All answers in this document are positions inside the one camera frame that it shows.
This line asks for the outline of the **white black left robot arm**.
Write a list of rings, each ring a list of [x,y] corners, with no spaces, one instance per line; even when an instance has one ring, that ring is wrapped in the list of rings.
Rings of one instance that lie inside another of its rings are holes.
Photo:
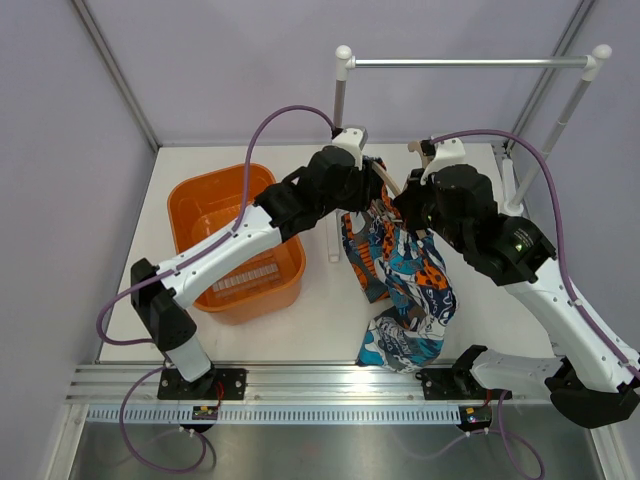
[[[383,171],[376,160],[356,161],[347,150],[326,146],[307,165],[257,194],[239,220],[162,265],[141,259],[131,267],[132,307],[153,344],[177,369],[185,392],[200,399],[215,385],[214,364],[188,307],[241,264],[313,229],[330,213],[368,209],[381,196]]]

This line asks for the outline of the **wooden clothes hanger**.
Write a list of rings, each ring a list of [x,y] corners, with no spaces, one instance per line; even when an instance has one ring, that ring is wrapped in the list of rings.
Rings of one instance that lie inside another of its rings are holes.
[[[430,163],[430,157],[423,152],[418,140],[407,144],[367,145],[364,155],[382,160],[383,166],[375,166],[374,170],[381,176],[392,197],[401,193],[413,169],[426,168]]]

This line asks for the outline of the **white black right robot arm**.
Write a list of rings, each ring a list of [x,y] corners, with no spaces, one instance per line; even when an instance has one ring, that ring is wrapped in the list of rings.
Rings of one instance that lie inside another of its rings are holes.
[[[554,358],[473,345],[454,365],[457,392],[474,397],[486,389],[548,400],[587,429],[631,417],[639,405],[638,351],[564,279],[556,249],[538,227],[498,211],[487,176],[466,164],[414,169],[393,205],[410,232],[438,234],[516,298],[559,345]]]

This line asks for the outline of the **colourful patterned shorts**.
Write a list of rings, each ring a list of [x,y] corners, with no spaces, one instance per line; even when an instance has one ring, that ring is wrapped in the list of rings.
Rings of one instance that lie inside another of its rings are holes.
[[[368,302],[391,301],[369,321],[357,363],[411,373],[440,355],[458,302],[434,235],[405,229],[398,192],[382,184],[367,210],[342,214],[341,239]]]

